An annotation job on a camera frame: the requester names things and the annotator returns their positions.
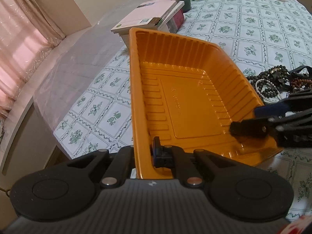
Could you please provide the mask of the black wrist watch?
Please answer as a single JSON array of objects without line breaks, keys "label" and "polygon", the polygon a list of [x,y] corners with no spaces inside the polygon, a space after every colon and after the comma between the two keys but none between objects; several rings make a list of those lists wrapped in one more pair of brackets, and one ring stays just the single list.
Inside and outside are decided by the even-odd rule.
[{"label": "black wrist watch", "polygon": [[299,66],[289,71],[291,93],[311,89],[311,66]]}]

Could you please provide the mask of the orange plastic tray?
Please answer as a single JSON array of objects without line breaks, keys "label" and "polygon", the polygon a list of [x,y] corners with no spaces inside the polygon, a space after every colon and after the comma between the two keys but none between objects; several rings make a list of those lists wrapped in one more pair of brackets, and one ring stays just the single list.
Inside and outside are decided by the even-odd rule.
[{"label": "orange plastic tray", "polygon": [[129,32],[133,145],[137,177],[170,179],[153,165],[151,146],[202,148],[257,166],[281,152],[272,137],[235,138],[234,121],[251,119],[262,100],[218,45],[141,28]]}]

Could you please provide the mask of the green floral bed sheet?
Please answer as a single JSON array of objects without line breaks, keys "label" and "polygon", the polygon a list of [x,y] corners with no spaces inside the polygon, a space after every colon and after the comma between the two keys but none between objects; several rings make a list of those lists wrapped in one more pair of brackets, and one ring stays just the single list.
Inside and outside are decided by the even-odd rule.
[{"label": "green floral bed sheet", "polygon": [[[70,158],[100,148],[117,152],[133,141],[129,52],[101,37],[97,25],[62,58],[72,67],[101,67],[73,100],[53,133]],[[296,0],[208,0],[192,3],[179,34],[219,45],[245,76],[273,66],[311,65],[311,15]],[[287,179],[295,193],[290,221],[311,214],[311,150],[285,149],[261,168]]]}]

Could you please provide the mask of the stack of books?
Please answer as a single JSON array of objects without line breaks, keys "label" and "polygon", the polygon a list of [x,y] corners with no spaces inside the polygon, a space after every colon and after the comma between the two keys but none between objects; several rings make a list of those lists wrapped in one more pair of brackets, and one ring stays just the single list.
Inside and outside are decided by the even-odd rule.
[{"label": "stack of books", "polygon": [[133,27],[177,33],[184,22],[184,1],[153,0],[140,4],[119,21],[111,32],[118,34],[129,47],[129,30]]}]

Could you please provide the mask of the pink curtain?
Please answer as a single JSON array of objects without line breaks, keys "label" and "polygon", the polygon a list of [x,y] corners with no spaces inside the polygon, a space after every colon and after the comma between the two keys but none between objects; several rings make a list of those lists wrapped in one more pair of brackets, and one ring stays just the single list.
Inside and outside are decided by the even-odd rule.
[{"label": "pink curtain", "polygon": [[65,34],[36,0],[1,0],[1,117]]}]

